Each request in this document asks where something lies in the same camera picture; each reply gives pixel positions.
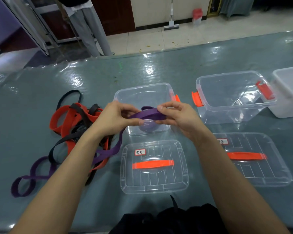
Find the gray curtain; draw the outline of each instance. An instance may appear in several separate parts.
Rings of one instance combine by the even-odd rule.
[[[223,0],[220,14],[227,17],[231,15],[249,15],[254,0]]]

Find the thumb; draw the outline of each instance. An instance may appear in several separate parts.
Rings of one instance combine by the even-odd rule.
[[[125,119],[125,126],[142,126],[144,121],[139,118]]]
[[[165,107],[163,107],[163,106],[161,106],[161,105],[159,105],[159,106],[157,106],[157,110],[160,112],[160,113],[162,113],[162,114],[164,114],[164,115],[166,115],[166,116],[170,116],[170,117],[172,117],[172,118],[176,118],[176,116],[178,115],[178,110],[172,110],[172,109],[169,109],[169,108],[165,108]]]

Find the purple ribbon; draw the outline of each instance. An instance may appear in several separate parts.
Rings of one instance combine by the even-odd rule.
[[[150,107],[150,106],[144,106],[141,108],[141,112],[136,113],[134,115],[132,115],[129,118],[140,118],[140,119],[144,119],[144,120],[165,120],[166,116],[162,113],[160,113],[156,108]],[[100,161],[103,161],[104,159],[111,157],[115,154],[117,154],[121,148],[121,143],[122,143],[122,135],[124,132],[125,128],[119,133],[119,139],[117,144],[110,150],[102,150],[99,149],[97,150],[97,153],[100,154],[100,156],[95,157],[93,159],[92,164],[96,164]],[[53,173],[56,170],[56,164],[52,163],[50,166],[50,170],[49,170],[49,175],[47,176],[37,176],[36,175],[36,170],[38,168],[38,166],[44,161],[44,160],[48,160],[48,156],[46,157],[41,157],[39,158],[37,161],[35,161],[35,163],[31,166],[30,169],[30,175],[29,176],[21,176],[18,177],[12,184],[11,186],[11,194],[13,197],[25,197],[28,196],[34,189],[36,186],[36,180],[48,180]],[[30,180],[30,184],[28,189],[25,191],[24,194],[20,194],[19,190],[18,190],[18,186],[21,182],[21,180]]]

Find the gray pants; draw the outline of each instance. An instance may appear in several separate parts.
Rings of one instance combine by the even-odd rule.
[[[105,32],[103,30],[101,21],[94,7],[77,10],[77,12],[75,12],[69,18],[74,25],[74,28],[76,29],[78,35],[82,39],[82,42],[90,51],[92,56],[100,56],[92,34],[99,42],[103,54],[105,56],[113,55]]]

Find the mop head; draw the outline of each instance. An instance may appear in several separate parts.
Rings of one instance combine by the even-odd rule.
[[[174,30],[179,29],[179,24],[174,24],[174,21],[169,21],[167,26],[164,26],[164,30]]]

